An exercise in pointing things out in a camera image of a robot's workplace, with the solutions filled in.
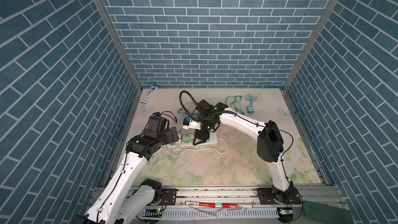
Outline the white power strip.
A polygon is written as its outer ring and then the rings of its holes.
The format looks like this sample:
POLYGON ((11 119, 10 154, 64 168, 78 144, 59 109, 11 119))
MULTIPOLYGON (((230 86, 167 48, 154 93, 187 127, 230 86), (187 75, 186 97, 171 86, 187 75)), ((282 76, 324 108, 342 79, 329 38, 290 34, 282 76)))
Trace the white power strip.
POLYGON ((206 142, 203 142, 199 139, 194 140, 194 134, 189 134, 189 135, 190 135, 190 143, 189 144, 183 144, 181 142, 181 134, 180 134, 179 140, 175 143, 167 144, 166 148, 170 148, 170 149, 188 148, 188 147, 190 148, 190 147, 217 145, 219 143, 219 141, 217 139, 217 135, 215 133, 211 133, 210 138, 206 142))

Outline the green charger adapter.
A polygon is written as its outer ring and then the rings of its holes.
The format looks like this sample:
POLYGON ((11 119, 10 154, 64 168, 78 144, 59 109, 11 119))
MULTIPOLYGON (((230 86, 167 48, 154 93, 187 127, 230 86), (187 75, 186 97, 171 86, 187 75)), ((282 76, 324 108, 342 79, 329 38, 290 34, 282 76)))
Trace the green charger adapter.
POLYGON ((183 144, 189 144, 190 143, 190 135, 189 134, 182 134, 181 135, 181 142, 183 144))

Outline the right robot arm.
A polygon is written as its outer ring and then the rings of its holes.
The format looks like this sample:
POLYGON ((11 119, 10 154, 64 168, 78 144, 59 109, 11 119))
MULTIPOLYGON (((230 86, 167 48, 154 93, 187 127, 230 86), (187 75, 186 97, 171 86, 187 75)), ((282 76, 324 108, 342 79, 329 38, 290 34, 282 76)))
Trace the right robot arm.
POLYGON ((275 201, 281 204, 302 203, 298 190, 286 173, 283 160, 284 140, 275 122, 257 121, 223 103, 213 106, 205 100, 195 103, 195 109, 198 116, 190 117, 190 122, 196 122, 199 126, 194 132, 193 145, 206 143, 210 139, 210 133, 215 132, 221 124, 235 128, 257 142, 257 155, 268 163, 272 176, 275 201))

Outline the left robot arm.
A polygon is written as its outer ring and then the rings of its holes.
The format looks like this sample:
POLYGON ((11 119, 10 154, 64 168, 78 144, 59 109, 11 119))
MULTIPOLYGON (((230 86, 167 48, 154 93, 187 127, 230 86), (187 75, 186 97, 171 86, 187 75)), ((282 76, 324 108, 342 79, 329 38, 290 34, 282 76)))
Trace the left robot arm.
POLYGON ((175 127, 161 113, 152 114, 141 134, 129 139, 125 154, 116 174, 95 203, 84 215, 76 215, 74 224, 129 224, 149 204, 162 203, 165 210, 167 198, 159 181, 147 178, 128 199, 128 192, 138 174, 154 153, 163 145, 179 140, 175 127))

